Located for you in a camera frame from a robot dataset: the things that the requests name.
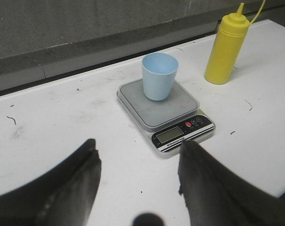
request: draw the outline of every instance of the white table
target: white table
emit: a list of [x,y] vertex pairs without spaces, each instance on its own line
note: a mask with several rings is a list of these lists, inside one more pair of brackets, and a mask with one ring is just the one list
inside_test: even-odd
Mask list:
[[[176,80],[216,123],[214,136],[201,145],[242,178],[280,196],[285,28],[255,23],[225,85],[203,78],[213,41],[210,36],[163,51],[179,60]],[[144,212],[161,216],[166,226],[190,225],[178,194],[179,155],[159,158],[116,97],[120,85],[141,78],[141,59],[0,97],[0,194],[37,178],[91,137],[102,175],[88,225],[130,226]]]

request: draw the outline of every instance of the scale button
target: scale button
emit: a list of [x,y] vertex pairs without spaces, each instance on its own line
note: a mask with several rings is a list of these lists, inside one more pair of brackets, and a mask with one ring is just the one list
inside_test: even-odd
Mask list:
[[187,126],[187,127],[191,127],[191,123],[190,122],[185,122],[185,125]]

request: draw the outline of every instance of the scale control panel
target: scale control panel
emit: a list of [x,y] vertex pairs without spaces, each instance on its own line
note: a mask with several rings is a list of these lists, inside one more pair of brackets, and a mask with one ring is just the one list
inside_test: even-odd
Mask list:
[[200,137],[214,130],[213,122],[204,115],[194,115],[152,135],[152,142],[160,152],[168,152],[184,140]]

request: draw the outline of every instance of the digital kitchen scale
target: digital kitchen scale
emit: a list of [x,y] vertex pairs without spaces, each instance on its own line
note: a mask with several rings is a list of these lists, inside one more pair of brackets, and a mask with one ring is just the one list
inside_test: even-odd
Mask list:
[[176,81],[162,101],[144,95],[142,79],[121,85],[117,96],[153,148],[166,157],[179,153],[183,140],[202,142],[213,135],[214,123]]

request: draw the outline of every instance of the lcd display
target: lcd display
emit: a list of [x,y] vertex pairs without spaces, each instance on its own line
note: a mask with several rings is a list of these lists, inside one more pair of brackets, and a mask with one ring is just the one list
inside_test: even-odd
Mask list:
[[157,138],[159,139],[159,141],[163,144],[177,136],[180,136],[181,134],[183,134],[182,130],[180,130],[180,128],[177,126],[175,128],[172,128],[164,133],[161,133],[159,135],[157,135]]

